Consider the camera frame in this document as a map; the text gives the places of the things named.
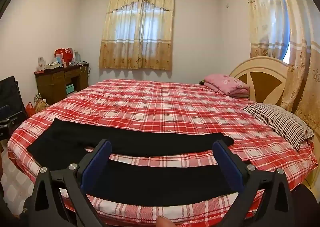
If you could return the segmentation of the black pants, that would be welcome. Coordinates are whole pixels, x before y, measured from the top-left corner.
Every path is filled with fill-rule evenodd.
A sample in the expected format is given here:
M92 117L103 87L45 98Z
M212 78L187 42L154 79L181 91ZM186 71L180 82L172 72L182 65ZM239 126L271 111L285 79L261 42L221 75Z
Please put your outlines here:
M41 166L62 170L80 162L103 139L112 151L93 190L87 194L115 203L174 206L235 193L218 165L160 166L156 159L213 154L213 143L234 144L222 133L189 135L141 132L55 119L27 148Z

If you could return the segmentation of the striped pillow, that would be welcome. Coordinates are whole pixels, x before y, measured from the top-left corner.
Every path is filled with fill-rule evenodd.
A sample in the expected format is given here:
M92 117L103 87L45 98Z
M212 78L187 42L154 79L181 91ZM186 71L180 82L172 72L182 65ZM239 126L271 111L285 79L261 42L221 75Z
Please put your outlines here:
M314 137L313 130L303 120L280 106L255 103L244 110L287 140L296 151L302 142Z

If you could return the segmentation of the red bag on floor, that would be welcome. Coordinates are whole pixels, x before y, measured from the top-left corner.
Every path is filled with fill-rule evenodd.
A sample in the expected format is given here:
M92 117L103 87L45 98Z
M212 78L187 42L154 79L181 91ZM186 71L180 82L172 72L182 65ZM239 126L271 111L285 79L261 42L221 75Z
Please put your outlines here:
M26 105L25 110L29 118L36 114L35 108L31 102Z

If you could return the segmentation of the black chair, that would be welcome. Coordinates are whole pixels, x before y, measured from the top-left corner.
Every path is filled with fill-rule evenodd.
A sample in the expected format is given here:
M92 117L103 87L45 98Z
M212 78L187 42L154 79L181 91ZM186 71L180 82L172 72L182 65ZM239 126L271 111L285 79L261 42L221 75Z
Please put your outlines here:
M28 116L15 77L10 76L1 80L0 87L1 140L6 140L11 137Z

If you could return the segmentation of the patterned bag on floor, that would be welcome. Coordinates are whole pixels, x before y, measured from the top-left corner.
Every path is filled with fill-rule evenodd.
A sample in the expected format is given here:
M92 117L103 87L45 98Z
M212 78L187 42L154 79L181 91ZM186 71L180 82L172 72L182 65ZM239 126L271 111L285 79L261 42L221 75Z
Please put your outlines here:
M37 93L35 95L34 98L34 103L35 103L35 112L38 113L44 109L46 109L47 107L49 107L50 105L48 103L46 103L42 97L40 93Z

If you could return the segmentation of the right side curtain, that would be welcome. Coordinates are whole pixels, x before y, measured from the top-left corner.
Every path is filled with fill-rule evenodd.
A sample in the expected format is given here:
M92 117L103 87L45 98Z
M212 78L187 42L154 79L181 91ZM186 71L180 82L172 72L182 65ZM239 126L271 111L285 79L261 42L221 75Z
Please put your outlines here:
M281 107L319 132L319 9L313 0L248 0L251 57L289 56Z

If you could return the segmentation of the teal box in desk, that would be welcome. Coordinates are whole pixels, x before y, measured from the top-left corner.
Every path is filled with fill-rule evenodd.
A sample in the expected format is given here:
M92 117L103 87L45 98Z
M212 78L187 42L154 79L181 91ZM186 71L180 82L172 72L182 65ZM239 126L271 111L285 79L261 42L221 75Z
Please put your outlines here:
M75 92L75 89L74 89L74 85L73 84L69 84L66 86L66 94L71 94Z

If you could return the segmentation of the brown wooden desk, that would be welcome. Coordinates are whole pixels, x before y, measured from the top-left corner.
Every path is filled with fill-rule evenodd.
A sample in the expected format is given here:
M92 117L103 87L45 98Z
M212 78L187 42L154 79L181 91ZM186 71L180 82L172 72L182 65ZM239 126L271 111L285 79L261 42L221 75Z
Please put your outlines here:
M79 92L88 87L89 64L34 72L37 90L47 103L52 105L67 98L66 86L72 84Z

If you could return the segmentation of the cream wooden headboard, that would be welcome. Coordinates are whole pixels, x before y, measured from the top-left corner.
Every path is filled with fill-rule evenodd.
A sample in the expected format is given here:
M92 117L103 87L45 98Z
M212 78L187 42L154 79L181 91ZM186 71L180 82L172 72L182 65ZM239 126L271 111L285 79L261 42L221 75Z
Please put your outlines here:
M254 57L239 64L230 74L250 87L250 100L280 105L288 64L272 57Z

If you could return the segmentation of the pink folded blanket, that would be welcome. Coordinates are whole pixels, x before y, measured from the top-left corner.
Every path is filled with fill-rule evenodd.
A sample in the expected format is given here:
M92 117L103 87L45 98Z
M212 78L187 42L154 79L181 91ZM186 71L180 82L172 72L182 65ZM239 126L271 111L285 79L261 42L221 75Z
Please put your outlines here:
M224 74L211 74L204 78L204 85L217 94L233 98L249 98L250 86Z

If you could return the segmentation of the red plaid bed sheet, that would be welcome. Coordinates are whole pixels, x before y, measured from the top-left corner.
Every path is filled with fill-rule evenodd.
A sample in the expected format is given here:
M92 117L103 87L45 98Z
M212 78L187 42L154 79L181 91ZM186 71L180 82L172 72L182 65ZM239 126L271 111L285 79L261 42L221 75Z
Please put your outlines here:
M253 103L216 94L199 84L110 79L73 94L27 119L8 142L8 157L35 183L39 165L27 152L55 118L82 124L147 132L206 134L221 132L234 139L230 148L258 169L281 167L290 190L301 184L317 166L313 143L304 141L297 152L267 125L243 110ZM211 152L156 159L160 166L187 167L216 164ZM235 194L206 202L171 207L146 207L109 202L89 196L102 220L114 225L153 225L163 215L181 226L217 224L236 198Z

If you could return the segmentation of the white card on desk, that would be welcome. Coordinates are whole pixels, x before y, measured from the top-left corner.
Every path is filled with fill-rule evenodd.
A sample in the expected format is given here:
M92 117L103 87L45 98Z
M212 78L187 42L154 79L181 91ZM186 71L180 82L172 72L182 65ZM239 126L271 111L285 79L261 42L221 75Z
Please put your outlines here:
M38 71L44 71L46 69L46 62L44 60L44 57L38 58Z

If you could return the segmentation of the red gift bag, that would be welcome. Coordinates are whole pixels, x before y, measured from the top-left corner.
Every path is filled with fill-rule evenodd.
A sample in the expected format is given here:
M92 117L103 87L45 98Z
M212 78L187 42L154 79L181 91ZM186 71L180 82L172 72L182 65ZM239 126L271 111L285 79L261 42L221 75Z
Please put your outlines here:
M73 50L71 48L59 48L54 52L55 57L59 57L63 67L68 67L73 61Z

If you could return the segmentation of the centre window curtain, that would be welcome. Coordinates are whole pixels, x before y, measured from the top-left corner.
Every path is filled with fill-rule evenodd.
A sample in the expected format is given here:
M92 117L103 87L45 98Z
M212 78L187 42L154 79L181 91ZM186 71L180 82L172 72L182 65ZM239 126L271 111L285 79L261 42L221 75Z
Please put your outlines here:
M174 0L110 0L100 69L172 69Z

